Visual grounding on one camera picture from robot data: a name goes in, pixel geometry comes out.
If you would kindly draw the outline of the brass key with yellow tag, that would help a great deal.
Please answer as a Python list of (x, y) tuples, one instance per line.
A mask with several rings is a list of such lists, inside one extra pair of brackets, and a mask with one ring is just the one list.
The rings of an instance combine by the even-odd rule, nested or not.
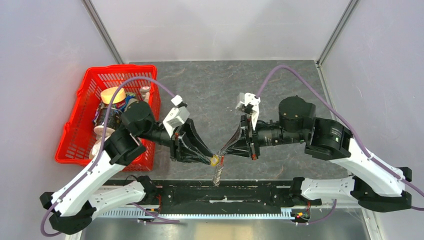
[(215, 167), (215, 166), (217, 166), (219, 163), (220, 163), (220, 157), (219, 157), (219, 156), (217, 156), (217, 155), (213, 155), (213, 156), (210, 158), (210, 165), (211, 165), (211, 166)]

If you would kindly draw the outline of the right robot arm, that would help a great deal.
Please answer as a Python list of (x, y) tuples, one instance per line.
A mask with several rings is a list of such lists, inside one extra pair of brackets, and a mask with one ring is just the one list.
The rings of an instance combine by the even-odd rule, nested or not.
[(220, 150), (222, 156), (256, 160), (261, 148), (304, 144), (305, 154), (350, 171), (350, 176), (339, 179), (295, 177), (288, 190), (294, 205), (334, 199), (356, 200), (361, 207), (380, 213), (412, 208), (412, 196), (405, 190), (405, 183), (412, 180), (411, 169), (369, 159), (347, 127), (332, 119), (316, 117), (314, 104), (298, 96), (287, 97), (278, 105), (279, 119), (275, 122), (257, 120), (244, 103), (239, 103), (237, 109), (243, 115), (238, 129)]

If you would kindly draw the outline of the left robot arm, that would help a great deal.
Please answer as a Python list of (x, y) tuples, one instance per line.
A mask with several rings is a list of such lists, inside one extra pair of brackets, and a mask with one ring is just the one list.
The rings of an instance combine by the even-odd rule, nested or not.
[(156, 121), (148, 103), (136, 101), (121, 114), (121, 125), (104, 136), (94, 159), (66, 186), (40, 196), (55, 235), (73, 235), (111, 209), (139, 202), (152, 204), (157, 187), (148, 176), (137, 177), (120, 188), (97, 193), (114, 174), (146, 152), (143, 140), (168, 147), (173, 161), (221, 166), (224, 155), (214, 154), (201, 140), (184, 104), (173, 108), (164, 122)]

